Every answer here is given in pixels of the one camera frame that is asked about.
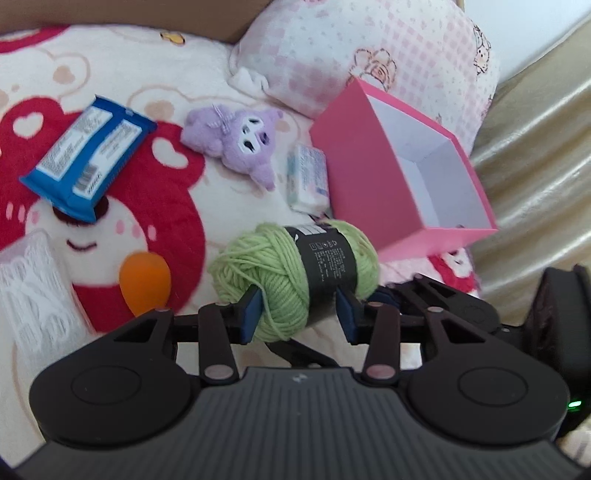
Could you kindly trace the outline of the green yarn ball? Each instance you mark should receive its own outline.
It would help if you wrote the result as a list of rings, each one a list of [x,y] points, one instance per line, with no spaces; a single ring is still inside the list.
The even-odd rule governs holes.
[[[345,221],[281,226],[263,223],[231,241],[209,266],[219,299],[233,303],[256,286],[263,315],[254,337],[287,340],[308,324],[308,314],[339,286],[366,299],[379,282],[376,249]]]

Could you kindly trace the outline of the blue wet wipes pack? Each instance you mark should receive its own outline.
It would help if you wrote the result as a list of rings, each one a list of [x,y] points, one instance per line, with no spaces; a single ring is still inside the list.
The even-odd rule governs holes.
[[[20,182],[87,224],[95,207],[156,123],[97,96]]]

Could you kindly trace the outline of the purple plush toy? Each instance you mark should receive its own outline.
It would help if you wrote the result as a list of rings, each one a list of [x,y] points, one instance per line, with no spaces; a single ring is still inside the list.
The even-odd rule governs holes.
[[[276,188],[273,157],[276,125],[283,112],[232,110],[221,104],[191,110],[180,133],[180,142],[191,150],[221,160],[229,170],[249,176],[266,191]]]

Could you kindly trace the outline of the pink open box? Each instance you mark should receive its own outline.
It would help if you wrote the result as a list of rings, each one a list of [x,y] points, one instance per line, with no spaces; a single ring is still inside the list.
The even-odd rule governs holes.
[[[366,82],[350,83],[315,119],[332,215],[365,233],[383,262],[467,247],[497,230],[456,136]]]

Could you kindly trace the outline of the orange makeup sponge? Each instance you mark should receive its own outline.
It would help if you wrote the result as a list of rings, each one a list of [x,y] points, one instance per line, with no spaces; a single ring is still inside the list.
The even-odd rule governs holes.
[[[160,255],[134,252],[121,264],[119,287],[125,304],[135,316],[163,309],[171,293],[170,269]]]

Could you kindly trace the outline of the clear plastic packet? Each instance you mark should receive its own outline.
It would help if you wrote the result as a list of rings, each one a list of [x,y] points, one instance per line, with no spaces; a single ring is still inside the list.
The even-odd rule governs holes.
[[[66,355],[94,335],[65,264],[43,230],[1,251],[1,311],[17,345],[34,358]]]

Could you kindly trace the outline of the red bear fleece blanket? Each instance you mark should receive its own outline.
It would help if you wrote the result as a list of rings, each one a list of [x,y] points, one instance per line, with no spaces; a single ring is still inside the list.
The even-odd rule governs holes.
[[[53,27],[1,39],[1,242],[46,231],[98,332],[131,318],[118,285],[128,255],[162,256],[172,274],[169,307],[193,313],[216,297],[207,266],[228,242],[263,222],[304,222],[287,205],[286,172],[290,151],[310,140],[307,117],[286,110],[277,124],[271,192],[179,141],[192,109],[263,108],[228,85],[230,53],[222,43],[140,27]],[[20,179],[99,96],[158,127],[109,188],[97,222],[74,225]]]

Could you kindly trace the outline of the small tissue pack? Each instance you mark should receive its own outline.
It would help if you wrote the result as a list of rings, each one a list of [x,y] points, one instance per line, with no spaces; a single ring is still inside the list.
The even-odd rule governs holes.
[[[287,204],[320,217],[331,207],[327,160],[322,150],[297,144],[287,158]]]

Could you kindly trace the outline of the beige satin bedsheet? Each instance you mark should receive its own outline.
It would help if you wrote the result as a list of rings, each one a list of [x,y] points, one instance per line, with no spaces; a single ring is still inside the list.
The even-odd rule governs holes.
[[[590,23],[502,84],[472,162],[499,230],[471,253],[482,297],[517,325],[543,271],[590,264]]]

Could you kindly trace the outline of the pink checked pillow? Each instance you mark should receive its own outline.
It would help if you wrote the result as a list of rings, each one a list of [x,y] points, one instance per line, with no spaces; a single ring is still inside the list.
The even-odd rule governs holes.
[[[273,1],[233,47],[229,83],[315,119],[355,79],[456,135],[466,152],[491,106],[499,60],[453,1]]]

